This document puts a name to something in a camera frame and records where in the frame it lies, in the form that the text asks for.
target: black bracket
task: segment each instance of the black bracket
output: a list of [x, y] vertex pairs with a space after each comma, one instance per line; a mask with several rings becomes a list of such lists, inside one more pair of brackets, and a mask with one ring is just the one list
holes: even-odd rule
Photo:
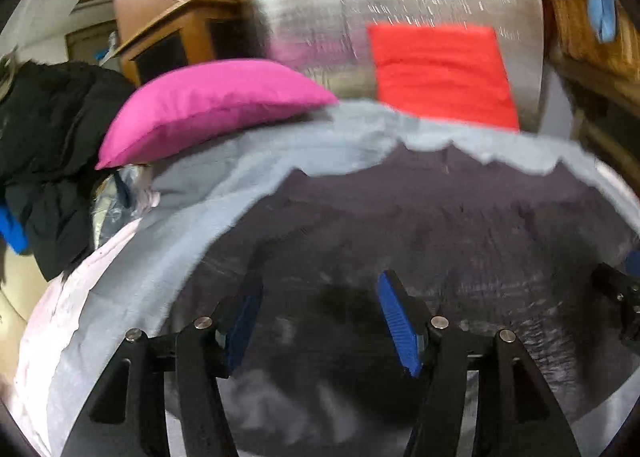
[[262, 302], [250, 273], [211, 316], [149, 339], [130, 329], [76, 419], [63, 457], [170, 457], [164, 373], [175, 372], [190, 457], [237, 457], [216, 379], [240, 364]]
[[[580, 456], [553, 392], [513, 331], [502, 329], [493, 337], [463, 331], [409, 297], [394, 272], [386, 271], [383, 278], [404, 310], [403, 328], [410, 325], [415, 334], [422, 363], [419, 373], [412, 373], [423, 381], [424, 395], [405, 457], [456, 456], [467, 371], [479, 375], [473, 457]], [[392, 318], [395, 325], [386, 311], [385, 317], [398, 354], [411, 350], [399, 346], [411, 338], [397, 339], [402, 316]]]
[[620, 341], [640, 356], [640, 280], [629, 277], [606, 263], [591, 275], [593, 285], [620, 306]]

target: white wall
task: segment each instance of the white wall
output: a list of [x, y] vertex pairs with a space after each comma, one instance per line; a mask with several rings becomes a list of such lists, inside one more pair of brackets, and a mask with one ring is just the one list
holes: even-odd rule
[[66, 62], [68, 60], [65, 40], [67, 33], [83, 30], [94, 24], [115, 20], [115, 18], [112, 2], [75, 11], [69, 15], [66, 22], [52, 30], [51, 36], [39, 38], [34, 42], [18, 46], [18, 59], [21, 62], [34, 60], [35, 62], [50, 64]]
[[29, 48], [31, 44], [52, 36], [60, 36], [114, 18], [111, 16], [113, 8], [100, 6], [86, 8], [87, 15], [72, 13], [77, 2], [78, 0], [21, 0], [0, 33], [0, 55], [14, 47]]
[[35, 60], [38, 63], [63, 63], [68, 60], [65, 35], [52, 36], [18, 48], [21, 62]]

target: dark fabric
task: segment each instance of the dark fabric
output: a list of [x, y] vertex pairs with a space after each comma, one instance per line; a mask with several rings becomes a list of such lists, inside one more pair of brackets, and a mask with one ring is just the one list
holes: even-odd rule
[[[560, 165], [545, 177], [454, 148], [399, 148], [339, 177], [291, 176], [207, 251], [163, 332], [210, 314], [249, 269], [265, 295], [242, 366], [220, 380], [239, 449], [256, 455], [402, 455], [419, 390], [377, 304], [380, 272], [464, 329], [509, 326], [570, 421], [636, 368], [619, 313], [594, 292], [635, 233]], [[168, 408], [176, 415], [175, 388]]]
[[47, 280], [91, 252], [97, 152], [133, 91], [108, 69], [27, 62], [0, 104], [0, 182]]

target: red fabric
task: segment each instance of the red fabric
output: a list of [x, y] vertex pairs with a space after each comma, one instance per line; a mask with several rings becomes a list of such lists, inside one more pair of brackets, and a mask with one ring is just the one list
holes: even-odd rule
[[368, 27], [378, 100], [422, 118], [520, 130], [493, 28]]

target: blue cloth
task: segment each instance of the blue cloth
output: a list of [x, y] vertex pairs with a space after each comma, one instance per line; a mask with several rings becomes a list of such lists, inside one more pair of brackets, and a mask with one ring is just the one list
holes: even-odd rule
[[0, 233], [16, 253], [22, 253], [29, 246], [22, 226], [4, 205], [0, 205]]
[[613, 42], [616, 38], [616, 0], [588, 0], [587, 12], [598, 42]]
[[626, 256], [625, 269], [630, 277], [640, 278], [640, 251], [631, 251]]

